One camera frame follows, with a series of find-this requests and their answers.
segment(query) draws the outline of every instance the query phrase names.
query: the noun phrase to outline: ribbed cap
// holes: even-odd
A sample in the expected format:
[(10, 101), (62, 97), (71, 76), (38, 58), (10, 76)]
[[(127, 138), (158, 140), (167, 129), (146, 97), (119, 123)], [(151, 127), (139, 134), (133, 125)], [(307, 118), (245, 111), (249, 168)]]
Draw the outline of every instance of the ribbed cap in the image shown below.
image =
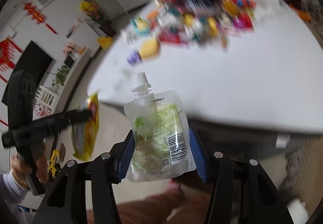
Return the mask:
[(131, 76), (131, 83), (132, 83), (131, 91), (134, 91), (143, 85), (151, 87), (151, 85), (148, 83), (146, 74), (144, 72), (139, 72), (139, 73), (133, 74)]

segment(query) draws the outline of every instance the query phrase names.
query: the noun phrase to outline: yellow snack package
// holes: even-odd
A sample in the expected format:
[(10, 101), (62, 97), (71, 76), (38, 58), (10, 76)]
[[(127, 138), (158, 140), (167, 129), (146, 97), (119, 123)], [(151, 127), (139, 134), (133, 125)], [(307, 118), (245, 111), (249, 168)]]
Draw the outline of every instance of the yellow snack package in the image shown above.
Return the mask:
[(89, 121), (72, 125), (72, 144), (74, 154), (78, 159), (88, 161), (92, 155), (96, 134), (99, 129), (99, 100), (98, 94), (89, 96), (80, 110), (91, 110)]

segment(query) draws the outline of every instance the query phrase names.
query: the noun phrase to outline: wrist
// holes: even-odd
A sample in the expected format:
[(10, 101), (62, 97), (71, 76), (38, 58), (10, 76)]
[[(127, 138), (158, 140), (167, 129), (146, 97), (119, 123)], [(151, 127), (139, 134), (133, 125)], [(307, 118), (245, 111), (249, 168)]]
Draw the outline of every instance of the wrist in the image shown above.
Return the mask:
[(14, 180), (18, 183), (18, 185), (24, 187), (24, 188), (29, 188), (29, 185), (26, 181), (26, 179), (21, 179), (20, 177), (18, 177), (14, 170), (11, 168), (11, 174), (12, 174), (12, 177), (14, 178)]

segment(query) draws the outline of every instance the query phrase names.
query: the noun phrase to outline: red chinese decoration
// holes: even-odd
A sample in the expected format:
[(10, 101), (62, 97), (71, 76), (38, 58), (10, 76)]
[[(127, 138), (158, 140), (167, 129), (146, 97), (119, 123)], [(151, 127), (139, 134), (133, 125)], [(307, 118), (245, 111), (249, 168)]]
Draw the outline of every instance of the red chinese decoration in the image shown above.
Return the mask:
[[(11, 68), (14, 69), (16, 65), (11, 61), (14, 57), (14, 50), (22, 53), (22, 50), (14, 43), (10, 38), (3, 40), (0, 42), (0, 71), (6, 71)], [(4, 82), (8, 82), (2, 75), (0, 75), (0, 79)]]
[(37, 24), (45, 24), (55, 35), (57, 32), (49, 25), (45, 23), (45, 15), (42, 15), (37, 7), (32, 3), (25, 3), (24, 10), (27, 10), (27, 15), (32, 15), (32, 20), (36, 20)]

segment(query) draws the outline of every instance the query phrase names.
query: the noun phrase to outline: television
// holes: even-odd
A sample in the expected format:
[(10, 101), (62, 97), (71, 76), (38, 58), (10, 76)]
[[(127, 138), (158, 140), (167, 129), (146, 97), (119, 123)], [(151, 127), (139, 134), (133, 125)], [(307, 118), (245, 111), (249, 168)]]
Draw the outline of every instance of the television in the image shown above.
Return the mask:
[[(30, 41), (21, 57), (19, 58), (18, 63), (15, 66), (15, 70), (28, 70), (34, 77), (37, 77), (38, 87), (52, 60), (53, 59), (38, 45), (36, 45), (35, 42)], [(5, 105), (8, 105), (8, 86), (9, 81), (4, 90), (1, 101)]]

